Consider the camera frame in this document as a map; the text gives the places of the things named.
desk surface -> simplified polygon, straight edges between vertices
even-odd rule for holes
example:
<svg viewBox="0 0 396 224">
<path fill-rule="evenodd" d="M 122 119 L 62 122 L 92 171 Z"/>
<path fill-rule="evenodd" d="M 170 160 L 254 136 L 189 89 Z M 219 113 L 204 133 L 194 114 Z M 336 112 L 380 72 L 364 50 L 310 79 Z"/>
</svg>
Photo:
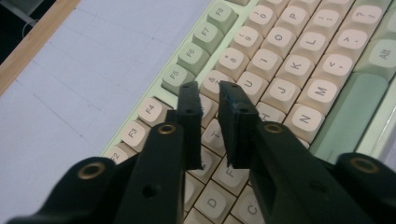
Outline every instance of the desk surface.
<svg viewBox="0 0 396 224">
<path fill-rule="evenodd" d="M 58 0 L 0 68 L 0 223 L 100 155 L 210 0 L 77 2 Z"/>
</svg>

mint green keycap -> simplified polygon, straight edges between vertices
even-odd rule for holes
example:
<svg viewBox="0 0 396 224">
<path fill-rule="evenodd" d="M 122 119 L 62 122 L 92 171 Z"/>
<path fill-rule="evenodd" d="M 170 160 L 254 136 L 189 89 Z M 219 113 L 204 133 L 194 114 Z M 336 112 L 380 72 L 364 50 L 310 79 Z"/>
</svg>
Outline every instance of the mint green keycap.
<svg viewBox="0 0 396 224">
<path fill-rule="evenodd" d="M 223 33 L 215 25 L 203 21 L 195 28 L 192 43 L 213 54 L 223 38 Z"/>
<path fill-rule="evenodd" d="M 310 151 L 332 163 L 340 154 L 354 151 L 387 87 L 388 82 L 381 76 L 353 73 Z"/>
<path fill-rule="evenodd" d="M 209 54 L 206 51 L 194 43 L 187 43 L 178 53 L 177 64 L 197 76 L 207 60 L 209 60 Z"/>
<path fill-rule="evenodd" d="M 237 17 L 232 8 L 218 2 L 210 8 L 206 20 L 218 27 L 225 35 L 231 29 Z"/>
<path fill-rule="evenodd" d="M 396 39 L 396 8 L 388 10 L 379 23 L 372 40 Z"/>
<path fill-rule="evenodd" d="M 396 36 L 370 42 L 354 72 L 376 74 L 390 81 L 396 72 Z"/>
<path fill-rule="evenodd" d="M 163 72 L 163 87 L 178 95 L 181 85 L 195 80 L 195 76 L 178 64 L 169 65 Z"/>
</svg>

wooden desk edge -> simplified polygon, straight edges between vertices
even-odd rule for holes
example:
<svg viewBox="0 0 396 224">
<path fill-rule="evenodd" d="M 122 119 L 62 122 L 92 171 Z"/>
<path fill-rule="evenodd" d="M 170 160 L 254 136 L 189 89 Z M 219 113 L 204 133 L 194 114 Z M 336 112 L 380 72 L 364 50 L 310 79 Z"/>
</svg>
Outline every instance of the wooden desk edge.
<svg viewBox="0 0 396 224">
<path fill-rule="evenodd" d="M 55 33 L 80 0 L 57 0 L 0 65 L 0 96 Z"/>
</svg>

keyboard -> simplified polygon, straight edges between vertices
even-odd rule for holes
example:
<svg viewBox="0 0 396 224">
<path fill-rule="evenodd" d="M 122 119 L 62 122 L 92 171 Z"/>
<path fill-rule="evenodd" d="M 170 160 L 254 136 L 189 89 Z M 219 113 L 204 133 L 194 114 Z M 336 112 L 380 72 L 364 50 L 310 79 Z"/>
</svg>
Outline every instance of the keyboard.
<svg viewBox="0 0 396 224">
<path fill-rule="evenodd" d="M 186 172 L 185 223 L 264 223 L 248 170 L 227 167 L 219 82 L 240 85 L 262 120 L 284 123 L 316 157 L 381 159 L 396 116 L 396 2 L 213 0 L 103 152 L 120 163 L 199 84 L 203 170 Z"/>
</svg>

spacebar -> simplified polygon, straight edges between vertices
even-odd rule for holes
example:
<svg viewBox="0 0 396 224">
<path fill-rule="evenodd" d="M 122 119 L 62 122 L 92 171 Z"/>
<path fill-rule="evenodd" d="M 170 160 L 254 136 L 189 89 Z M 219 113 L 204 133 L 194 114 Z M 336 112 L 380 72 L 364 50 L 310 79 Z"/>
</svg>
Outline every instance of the spacebar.
<svg viewBox="0 0 396 224">
<path fill-rule="evenodd" d="M 353 73 L 309 149 L 311 153 L 335 163 L 340 154 L 353 152 L 387 88 L 388 82 L 381 76 Z"/>
</svg>

